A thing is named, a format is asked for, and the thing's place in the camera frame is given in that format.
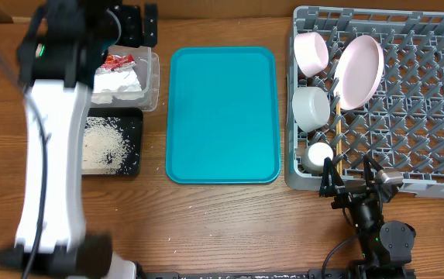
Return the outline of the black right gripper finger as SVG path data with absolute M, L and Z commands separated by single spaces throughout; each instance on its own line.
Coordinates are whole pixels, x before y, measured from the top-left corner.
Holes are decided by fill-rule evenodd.
M 340 177 L 335 165 L 329 157 L 324 159 L 322 182 L 318 191 L 320 197 L 333 197 L 340 193 L 345 183 Z
M 363 156 L 363 178 L 367 185 L 374 184 L 373 169 L 376 172 L 383 170 L 378 162 L 376 162 L 370 155 L 365 154 Z

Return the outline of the white paper cup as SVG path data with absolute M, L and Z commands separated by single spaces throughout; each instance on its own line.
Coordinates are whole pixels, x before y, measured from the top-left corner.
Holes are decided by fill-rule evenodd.
M 301 157 L 302 167 L 311 174 L 321 174 L 325 158 L 333 158 L 333 150 L 326 143 L 314 143 L 307 147 Z

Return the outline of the red snack wrapper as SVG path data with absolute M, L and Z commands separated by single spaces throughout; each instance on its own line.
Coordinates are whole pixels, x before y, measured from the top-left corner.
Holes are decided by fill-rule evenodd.
M 135 66 L 136 61 L 132 55 L 120 56 L 109 54 L 103 65 L 96 70 L 96 74 L 104 74 L 113 71 L 127 71 Z

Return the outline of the white napkin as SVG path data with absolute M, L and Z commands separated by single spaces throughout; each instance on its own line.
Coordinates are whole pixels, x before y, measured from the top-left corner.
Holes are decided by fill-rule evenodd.
M 132 69 L 97 73 L 91 101 L 95 104 L 111 104 L 113 99 L 136 100 L 143 98 L 142 87 L 136 72 Z

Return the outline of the wooden chopstick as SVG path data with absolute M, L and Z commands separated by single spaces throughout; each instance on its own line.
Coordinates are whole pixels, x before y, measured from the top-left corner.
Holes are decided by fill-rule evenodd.
M 337 162 L 337 171 L 339 173 L 339 175 L 342 176 L 342 110 L 341 110 L 341 103 L 340 103 L 340 93 L 337 91 L 336 92 L 336 97 L 338 98 L 337 104 L 336 104 L 336 114 L 339 117 L 339 121 L 336 124 L 336 134 L 339 136 L 339 141 L 336 144 L 336 153 L 337 156 L 339 157 L 339 160 Z

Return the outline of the small grey rice bowl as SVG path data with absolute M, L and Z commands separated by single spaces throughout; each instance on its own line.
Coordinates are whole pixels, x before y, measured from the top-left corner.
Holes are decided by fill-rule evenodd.
M 318 87 L 297 88 L 292 98 L 292 112 L 298 127 L 305 133 L 323 127 L 330 117 L 327 93 Z

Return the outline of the large white plate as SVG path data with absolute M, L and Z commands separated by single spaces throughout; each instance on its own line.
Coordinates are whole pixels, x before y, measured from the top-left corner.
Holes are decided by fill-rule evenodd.
M 364 106 L 376 92 L 384 72 L 384 53 L 372 37 L 355 38 L 343 51 L 334 78 L 338 83 L 334 94 L 339 96 L 342 110 Z

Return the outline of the white bowl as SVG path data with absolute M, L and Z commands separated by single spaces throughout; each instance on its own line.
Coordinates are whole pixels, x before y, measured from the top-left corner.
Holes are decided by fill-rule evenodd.
M 294 57 L 306 77 L 325 70 L 329 62 L 326 43 L 316 32 L 298 34 L 294 38 Z

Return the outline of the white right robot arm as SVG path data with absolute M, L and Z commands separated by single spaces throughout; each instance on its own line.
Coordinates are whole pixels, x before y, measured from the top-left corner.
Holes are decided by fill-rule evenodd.
M 333 209 L 342 210 L 355 234 L 334 247 L 324 259 L 321 278 L 414 278 L 405 268 L 411 262 L 416 231 L 405 222 L 385 221 L 384 205 L 398 193 L 403 175 L 385 169 L 369 155 L 363 156 L 363 180 L 345 182 L 330 158 L 323 163 L 321 197 L 333 197 Z M 358 240 L 361 260 L 352 260 L 344 270 L 327 268 L 331 257 L 342 247 Z

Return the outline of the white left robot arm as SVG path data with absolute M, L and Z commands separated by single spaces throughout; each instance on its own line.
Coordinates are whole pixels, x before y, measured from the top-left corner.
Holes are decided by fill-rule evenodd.
M 109 47 L 156 44 L 154 4 L 53 0 L 35 10 L 16 51 L 28 139 L 25 196 L 15 241 L 0 249 L 1 267 L 23 277 L 144 277 L 108 234 L 87 234 L 81 164 L 95 72 Z

